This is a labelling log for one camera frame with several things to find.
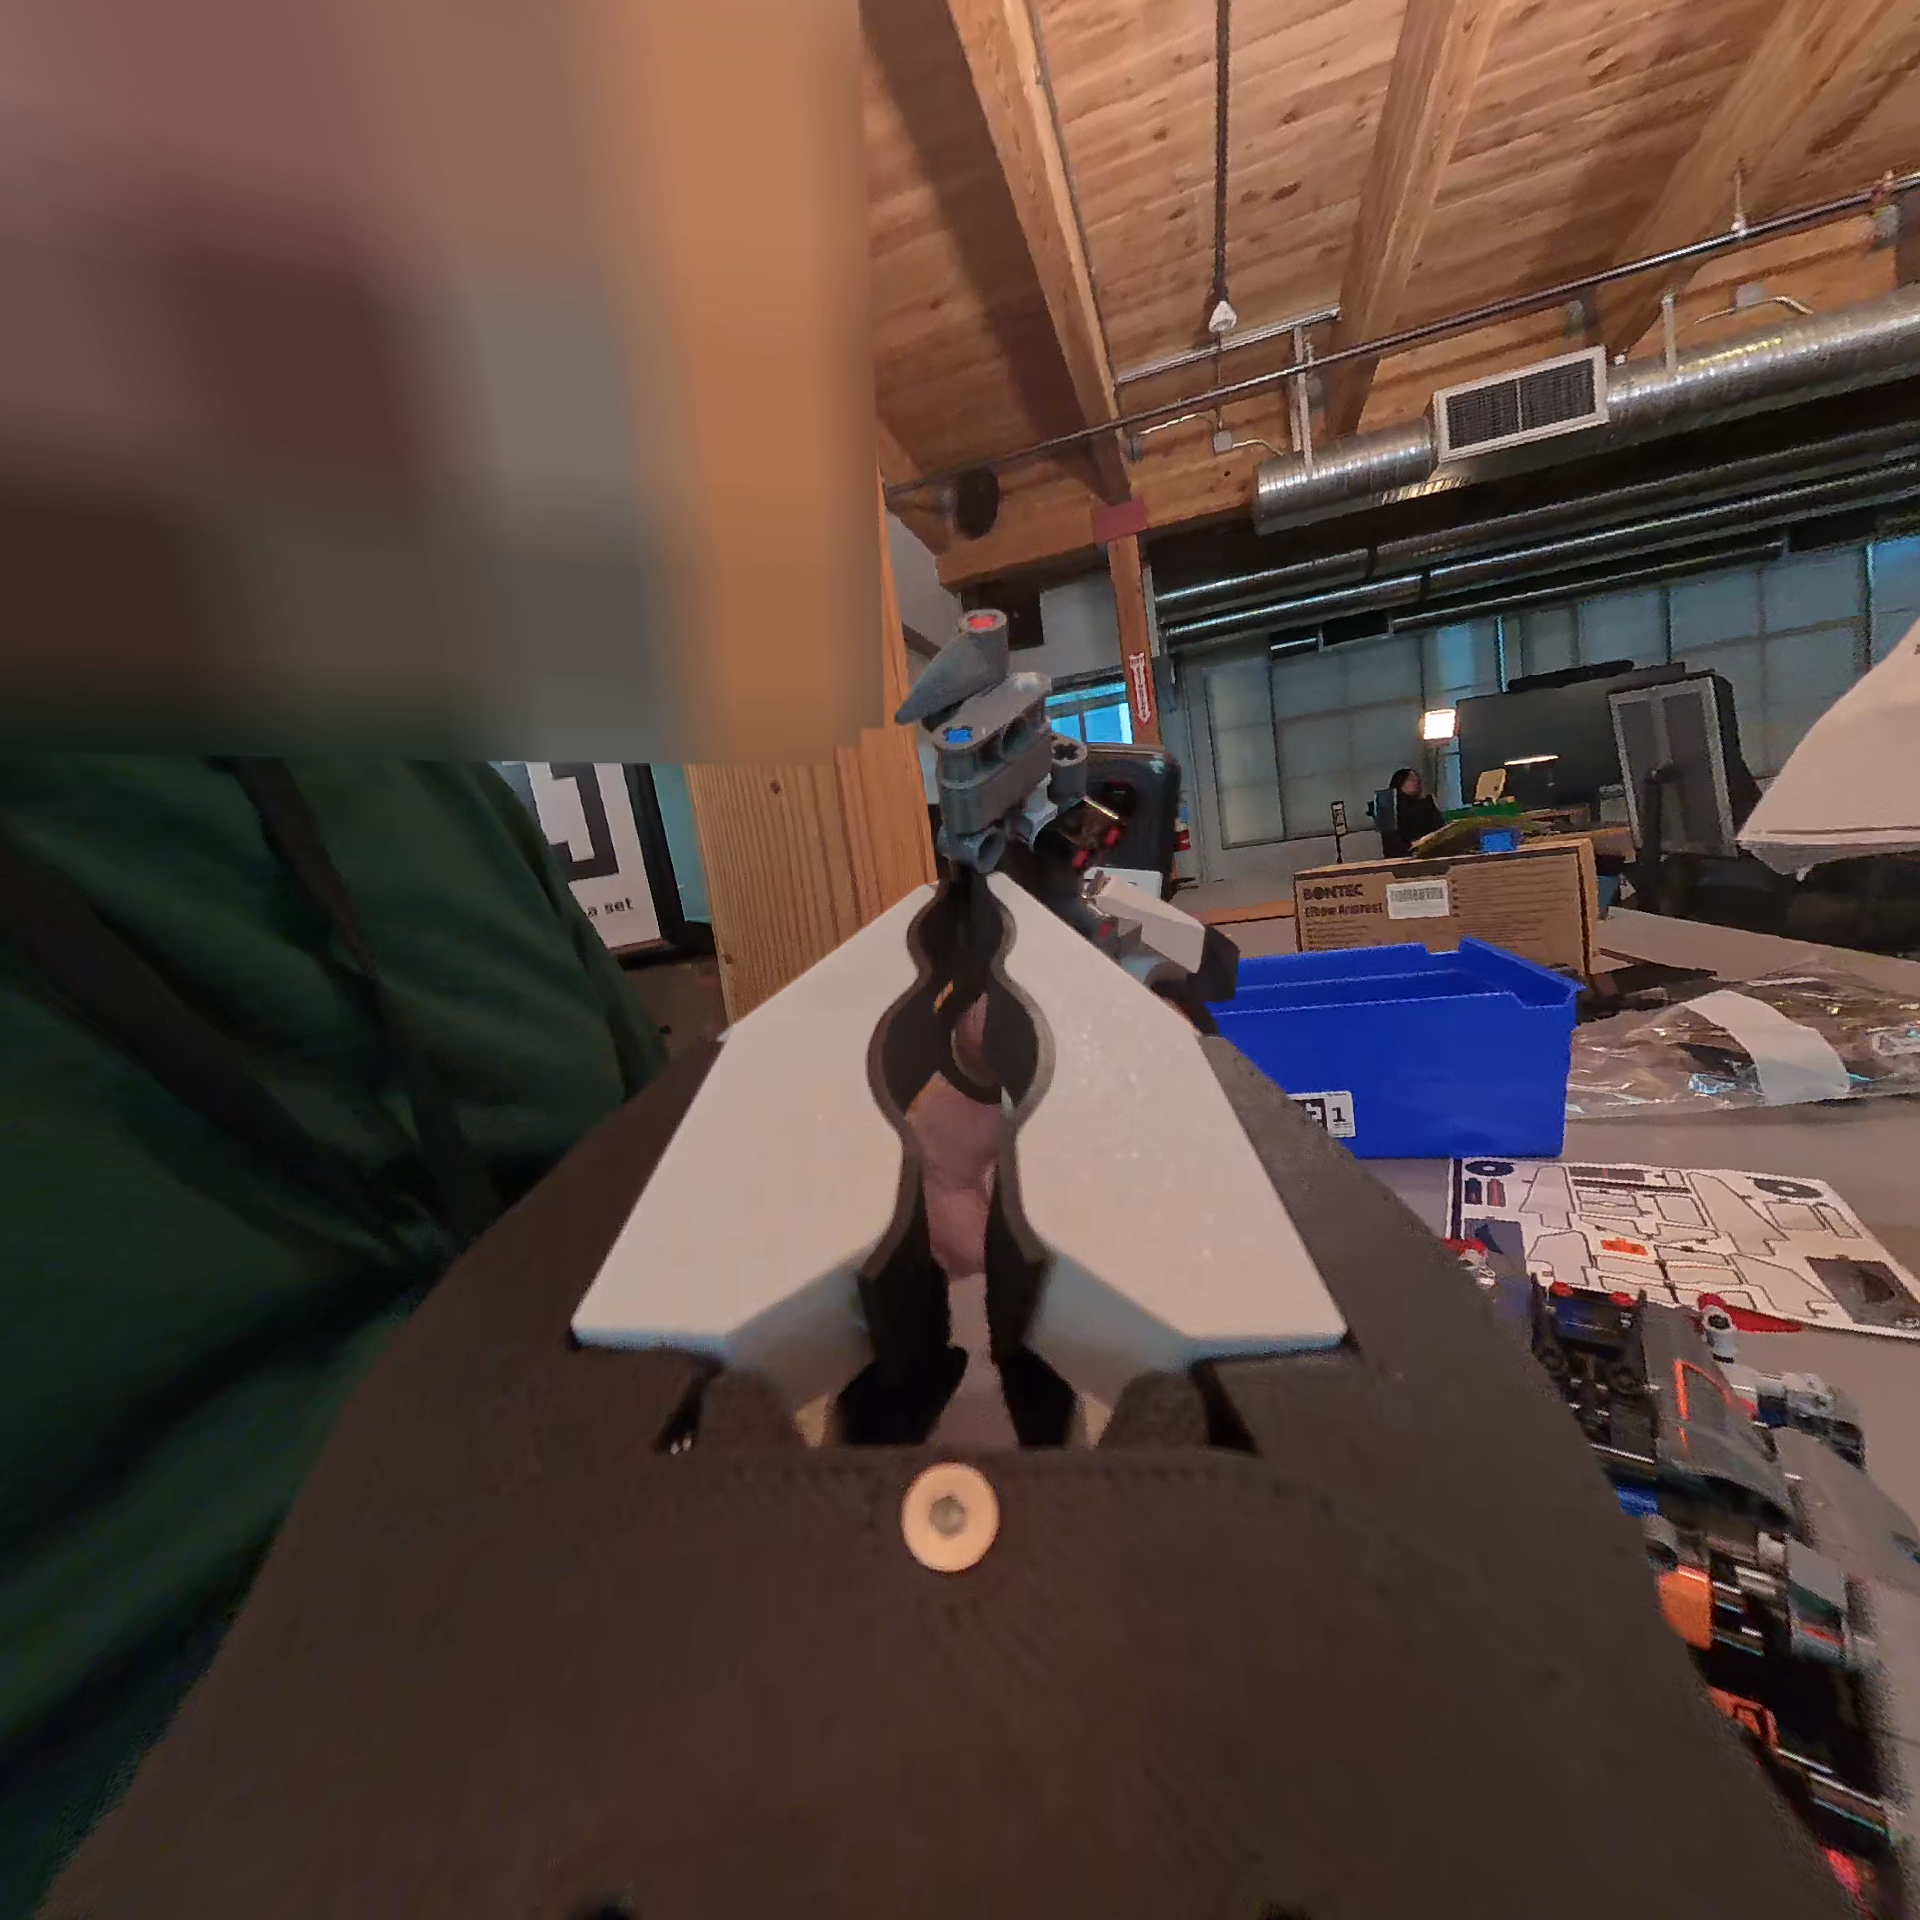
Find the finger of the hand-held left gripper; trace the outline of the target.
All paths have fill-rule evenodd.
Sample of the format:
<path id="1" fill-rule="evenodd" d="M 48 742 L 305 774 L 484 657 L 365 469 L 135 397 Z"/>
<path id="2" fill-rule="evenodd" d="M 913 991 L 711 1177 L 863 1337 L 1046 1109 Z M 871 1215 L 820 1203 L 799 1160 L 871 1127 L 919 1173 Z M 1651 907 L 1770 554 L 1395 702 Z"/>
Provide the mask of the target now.
<path id="1" fill-rule="evenodd" d="M 1178 976 L 1233 976 L 1235 943 L 1166 899 L 1166 876 L 1147 867 L 1095 867 L 1093 907 L 1116 924 L 1121 949 L 1151 955 Z"/>

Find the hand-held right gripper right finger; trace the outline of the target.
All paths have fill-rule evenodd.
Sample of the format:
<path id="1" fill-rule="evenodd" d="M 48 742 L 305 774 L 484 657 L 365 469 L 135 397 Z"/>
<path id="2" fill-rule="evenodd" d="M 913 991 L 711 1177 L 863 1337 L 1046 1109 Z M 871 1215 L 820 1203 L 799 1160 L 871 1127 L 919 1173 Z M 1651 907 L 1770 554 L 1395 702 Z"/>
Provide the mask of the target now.
<path id="1" fill-rule="evenodd" d="M 1015 881 L 991 878 L 991 928 L 991 1343 L 1016 1440 L 1069 1444 L 1149 1373 L 1340 1349 L 1202 1037 Z"/>

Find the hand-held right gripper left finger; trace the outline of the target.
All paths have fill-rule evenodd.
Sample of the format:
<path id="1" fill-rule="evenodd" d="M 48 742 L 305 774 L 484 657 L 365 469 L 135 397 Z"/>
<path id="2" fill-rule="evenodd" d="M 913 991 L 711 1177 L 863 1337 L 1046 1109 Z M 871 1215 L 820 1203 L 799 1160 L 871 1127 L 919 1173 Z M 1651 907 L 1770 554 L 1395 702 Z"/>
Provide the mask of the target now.
<path id="1" fill-rule="evenodd" d="M 858 1380 L 911 1426 L 962 1370 L 904 1109 L 962 889 L 918 887 L 735 1021 L 574 1309 L 584 1349 L 754 1373 L 787 1411 Z"/>

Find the small grey lego assembly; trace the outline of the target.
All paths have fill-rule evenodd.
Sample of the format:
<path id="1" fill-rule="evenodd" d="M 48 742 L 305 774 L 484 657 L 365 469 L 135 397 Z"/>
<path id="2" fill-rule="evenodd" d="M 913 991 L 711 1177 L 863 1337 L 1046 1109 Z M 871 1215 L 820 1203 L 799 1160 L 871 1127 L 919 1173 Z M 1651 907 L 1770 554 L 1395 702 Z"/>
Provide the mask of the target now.
<path id="1" fill-rule="evenodd" d="M 1055 731 L 1053 681 L 1013 654 L 1003 611 L 963 611 L 896 714 L 930 754 L 939 857 L 982 876 L 1008 845 L 1037 848 L 1089 793 L 1089 745 Z"/>

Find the grey lego car model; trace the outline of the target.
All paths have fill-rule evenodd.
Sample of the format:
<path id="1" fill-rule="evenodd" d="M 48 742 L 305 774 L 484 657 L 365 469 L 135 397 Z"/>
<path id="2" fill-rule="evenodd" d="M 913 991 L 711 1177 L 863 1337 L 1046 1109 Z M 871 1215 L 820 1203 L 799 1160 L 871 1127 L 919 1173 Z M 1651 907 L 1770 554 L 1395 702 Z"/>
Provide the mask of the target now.
<path id="1" fill-rule="evenodd" d="M 1551 1378 L 1642 1539 L 1720 1715 L 1860 1916 L 1919 1913 L 1919 1535 L 1853 1404 L 1753 1370 L 1725 1309 L 1456 1258 Z"/>

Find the lego sticker sheet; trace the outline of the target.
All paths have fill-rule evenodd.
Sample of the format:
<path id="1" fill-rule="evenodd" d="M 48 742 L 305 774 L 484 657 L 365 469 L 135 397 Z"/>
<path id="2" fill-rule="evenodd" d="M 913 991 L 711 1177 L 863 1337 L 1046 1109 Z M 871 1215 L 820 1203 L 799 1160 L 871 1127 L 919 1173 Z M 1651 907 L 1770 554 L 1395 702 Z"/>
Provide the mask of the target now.
<path id="1" fill-rule="evenodd" d="M 1740 1330 L 1915 1340 L 1919 1286 L 1834 1187 L 1805 1175 L 1470 1158 L 1449 1235 L 1547 1288 L 1723 1309 Z"/>

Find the lego instruction booklet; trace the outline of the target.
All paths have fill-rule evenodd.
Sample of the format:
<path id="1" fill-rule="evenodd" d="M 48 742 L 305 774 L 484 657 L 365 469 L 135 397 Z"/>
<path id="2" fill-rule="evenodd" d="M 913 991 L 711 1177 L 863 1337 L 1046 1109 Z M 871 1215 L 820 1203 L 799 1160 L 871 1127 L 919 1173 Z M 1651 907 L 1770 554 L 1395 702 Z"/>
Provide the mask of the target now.
<path id="1" fill-rule="evenodd" d="M 1809 729 L 1738 848 L 1791 876 L 1919 850 L 1919 626 Z"/>

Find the blue plastic bin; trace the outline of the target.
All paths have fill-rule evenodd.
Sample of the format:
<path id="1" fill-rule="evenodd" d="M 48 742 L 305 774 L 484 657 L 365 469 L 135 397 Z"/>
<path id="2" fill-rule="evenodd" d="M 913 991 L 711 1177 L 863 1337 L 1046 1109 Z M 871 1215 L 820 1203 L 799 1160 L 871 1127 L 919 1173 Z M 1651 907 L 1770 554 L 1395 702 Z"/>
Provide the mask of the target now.
<path id="1" fill-rule="evenodd" d="M 1578 984 L 1466 939 L 1244 958 L 1210 1012 L 1364 1160 L 1551 1160 L 1567 1140 Z"/>

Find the brown cardboard box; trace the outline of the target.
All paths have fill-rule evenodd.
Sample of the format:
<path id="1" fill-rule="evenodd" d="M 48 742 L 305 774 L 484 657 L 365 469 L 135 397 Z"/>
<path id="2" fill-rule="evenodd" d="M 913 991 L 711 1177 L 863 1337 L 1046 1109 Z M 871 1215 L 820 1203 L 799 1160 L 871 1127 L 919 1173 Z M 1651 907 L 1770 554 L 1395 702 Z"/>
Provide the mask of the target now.
<path id="1" fill-rule="evenodd" d="M 1325 865 L 1292 876 L 1292 907 L 1300 953 L 1454 953 L 1472 939 L 1551 971 L 1588 976 L 1596 953 L 1596 854 L 1585 840 L 1548 836 L 1511 852 Z"/>

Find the black framed tag sign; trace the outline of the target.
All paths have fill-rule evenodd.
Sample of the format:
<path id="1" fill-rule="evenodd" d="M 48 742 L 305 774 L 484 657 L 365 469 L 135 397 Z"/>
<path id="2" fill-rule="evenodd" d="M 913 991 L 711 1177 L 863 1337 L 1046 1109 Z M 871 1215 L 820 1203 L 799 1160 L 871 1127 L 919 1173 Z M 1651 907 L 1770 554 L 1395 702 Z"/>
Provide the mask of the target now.
<path id="1" fill-rule="evenodd" d="M 620 761 L 497 760 L 571 896 L 623 966 L 714 955 L 685 772 Z"/>

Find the black monitor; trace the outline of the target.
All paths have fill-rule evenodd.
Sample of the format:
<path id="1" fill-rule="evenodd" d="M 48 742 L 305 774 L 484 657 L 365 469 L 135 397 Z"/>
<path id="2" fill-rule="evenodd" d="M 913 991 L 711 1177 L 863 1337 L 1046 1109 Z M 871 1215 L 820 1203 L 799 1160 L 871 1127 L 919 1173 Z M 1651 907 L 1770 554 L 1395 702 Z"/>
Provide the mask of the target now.
<path id="1" fill-rule="evenodd" d="M 1475 802 L 1483 774 L 1524 807 L 1596 806 L 1621 788 L 1621 757 L 1605 681 L 1478 696 L 1456 711 L 1460 793 Z"/>

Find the grey metal cabinet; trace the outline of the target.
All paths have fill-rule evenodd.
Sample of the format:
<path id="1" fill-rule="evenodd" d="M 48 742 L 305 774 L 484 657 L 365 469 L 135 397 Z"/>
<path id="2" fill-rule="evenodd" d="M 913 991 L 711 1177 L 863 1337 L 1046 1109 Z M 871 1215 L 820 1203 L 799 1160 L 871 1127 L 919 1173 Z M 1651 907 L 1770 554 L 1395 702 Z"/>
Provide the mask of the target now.
<path id="1" fill-rule="evenodd" d="M 1633 676 L 1609 692 L 1609 708 L 1638 876 L 1655 883 L 1668 857 L 1740 857 L 1758 783 L 1725 676 Z"/>

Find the clear plastic bag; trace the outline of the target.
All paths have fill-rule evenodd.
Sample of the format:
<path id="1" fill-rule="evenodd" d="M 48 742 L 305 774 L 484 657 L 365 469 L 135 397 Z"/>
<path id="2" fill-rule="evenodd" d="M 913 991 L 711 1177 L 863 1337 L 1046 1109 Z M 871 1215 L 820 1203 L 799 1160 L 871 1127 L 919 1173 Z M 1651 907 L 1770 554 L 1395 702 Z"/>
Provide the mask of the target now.
<path id="1" fill-rule="evenodd" d="M 1838 1104 L 1919 1091 L 1919 998 L 1801 966 L 1583 1026 L 1568 1119 Z"/>

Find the wooden post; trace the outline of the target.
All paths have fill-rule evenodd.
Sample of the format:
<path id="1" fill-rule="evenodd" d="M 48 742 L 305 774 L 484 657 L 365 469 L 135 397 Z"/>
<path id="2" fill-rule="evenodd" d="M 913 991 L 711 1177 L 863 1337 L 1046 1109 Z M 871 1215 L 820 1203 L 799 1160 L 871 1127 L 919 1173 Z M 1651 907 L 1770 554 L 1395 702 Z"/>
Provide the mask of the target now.
<path id="1" fill-rule="evenodd" d="M 705 670 L 723 754 L 687 768 L 717 984 L 743 1021 L 801 971 L 933 883 L 919 735 L 884 717 L 829 742 L 841 660 L 820 611 L 768 584 L 733 594 L 768 611 Z"/>

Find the silver vented air duct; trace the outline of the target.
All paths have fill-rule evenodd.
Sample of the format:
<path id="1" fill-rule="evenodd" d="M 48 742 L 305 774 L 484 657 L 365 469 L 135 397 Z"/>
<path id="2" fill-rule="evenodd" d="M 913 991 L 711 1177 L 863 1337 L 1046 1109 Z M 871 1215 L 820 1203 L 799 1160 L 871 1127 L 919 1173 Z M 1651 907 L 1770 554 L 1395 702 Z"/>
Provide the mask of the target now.
<path id="1" fill-rule="evenodd" d="M 1260 533 L 1844 397 L 1919 370 L 1919 288 L 1613 365 L 1596 348 L 1438 389 L 1424 417 L 1258 468 Z"/>

